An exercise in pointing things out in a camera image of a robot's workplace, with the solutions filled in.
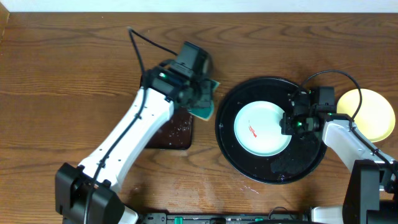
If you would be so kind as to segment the green yellow sponge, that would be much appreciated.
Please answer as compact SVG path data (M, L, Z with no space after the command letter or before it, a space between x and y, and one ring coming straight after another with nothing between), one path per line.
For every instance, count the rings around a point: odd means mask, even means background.
M194 101L189 105L187 111L197 118L208 121L214 112L213 93L218 85L217 81L211 79L204 79L198 82Z

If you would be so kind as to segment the mint plate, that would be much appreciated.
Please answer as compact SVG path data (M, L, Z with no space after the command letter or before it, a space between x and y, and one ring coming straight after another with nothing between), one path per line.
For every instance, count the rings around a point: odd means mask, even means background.
M255 101L242 107L234 119L234 135L247 152L261 157L282 152L292 139L283 135L280 121L284 110L268 101Z

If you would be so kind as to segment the yellow plate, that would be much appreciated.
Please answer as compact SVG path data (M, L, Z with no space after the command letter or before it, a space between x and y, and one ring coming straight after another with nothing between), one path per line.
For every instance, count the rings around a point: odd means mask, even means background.
M361 89L362 103L354 122L360 132L371 142L387 138L394 130L395 112L391 104L379 93ZM353 116L359 104L359 92L350 90L340 97L337 113Z

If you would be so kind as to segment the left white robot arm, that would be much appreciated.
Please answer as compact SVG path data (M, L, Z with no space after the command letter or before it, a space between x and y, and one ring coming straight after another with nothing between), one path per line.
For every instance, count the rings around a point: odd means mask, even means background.
M146 71L133 104L109 136L77 167L64 163L55 175L55 209L64 223L137 223L139 215L118 197L133 163L153 135L186 107L208 119L219 83L155 67Z

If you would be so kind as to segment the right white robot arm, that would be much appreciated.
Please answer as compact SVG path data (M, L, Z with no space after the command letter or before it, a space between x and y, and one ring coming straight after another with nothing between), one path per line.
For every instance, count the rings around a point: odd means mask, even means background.
M335 207L314 207L312 223L397 223L397 161L360 133L343 114L284 113L283 135L320 133L351 173L344 202Z

